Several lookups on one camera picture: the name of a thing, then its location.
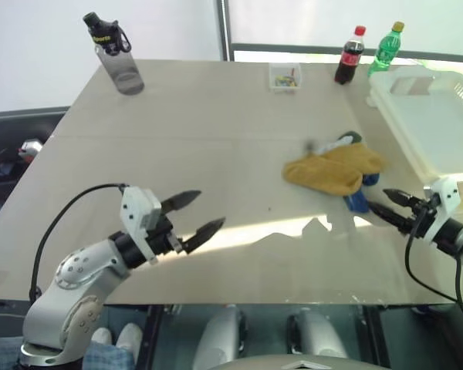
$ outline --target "yellow bottle cap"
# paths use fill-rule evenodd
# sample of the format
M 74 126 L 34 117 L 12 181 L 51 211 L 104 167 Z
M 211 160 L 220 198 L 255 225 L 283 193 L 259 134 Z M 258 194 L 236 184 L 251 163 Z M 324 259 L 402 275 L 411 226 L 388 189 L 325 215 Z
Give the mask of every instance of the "yellow bottle cap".
M 404 23 L 403 22 L 395 22 L 393 24 L 393 31 L 395 32 L 401 32 L 404 29 Z

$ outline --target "green soda bottle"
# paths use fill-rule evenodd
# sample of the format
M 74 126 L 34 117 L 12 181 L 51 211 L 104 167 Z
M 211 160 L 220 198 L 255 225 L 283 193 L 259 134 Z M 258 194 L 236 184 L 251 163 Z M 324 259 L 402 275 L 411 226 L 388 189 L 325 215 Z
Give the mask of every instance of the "green soda bottle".
M 389 69 L 389 65 L 400 50 L 403 27 L 403 22 L 395 22 L 391 32 L 380 40 L 379 49 L 376 51 L 376 55 L 369 68 L 369 76 L 374 72 L 387 71 Z

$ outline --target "plastic box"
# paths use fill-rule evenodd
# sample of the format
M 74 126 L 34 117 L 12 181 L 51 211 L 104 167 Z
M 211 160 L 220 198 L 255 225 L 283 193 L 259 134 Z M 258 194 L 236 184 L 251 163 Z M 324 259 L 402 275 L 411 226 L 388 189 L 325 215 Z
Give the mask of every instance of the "plastic box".
M 269 88 L 276 92 L 295 91 L 302 85 L 299 63 L 269 63 Z
M 370 77 L 370 97 L 423 183 L 463 180 L 463 75 L 402 66 Z

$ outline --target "red bottle cap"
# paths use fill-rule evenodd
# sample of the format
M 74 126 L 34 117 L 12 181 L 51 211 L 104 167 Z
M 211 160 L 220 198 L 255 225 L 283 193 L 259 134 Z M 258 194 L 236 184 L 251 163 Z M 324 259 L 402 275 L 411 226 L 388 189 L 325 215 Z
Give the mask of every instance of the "red bottle cap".
M 365 26 L 364 25 L 358 25 L 355 28 L 355 35 L 363 36 L 364 34 L 365 34 Z

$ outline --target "gray water bottle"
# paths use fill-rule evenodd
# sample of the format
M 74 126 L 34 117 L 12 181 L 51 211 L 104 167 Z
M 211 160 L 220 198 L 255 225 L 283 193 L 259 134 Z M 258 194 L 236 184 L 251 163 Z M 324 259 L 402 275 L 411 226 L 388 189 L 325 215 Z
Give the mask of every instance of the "gray water bottle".
M 140 93 L 144 82 L 130 54 L 132 45 L 118 21 L 102 21 L 94 12 L 84 15 L 83 20 L 96 44 L 94 50 L 117 90 L 124 95 Z

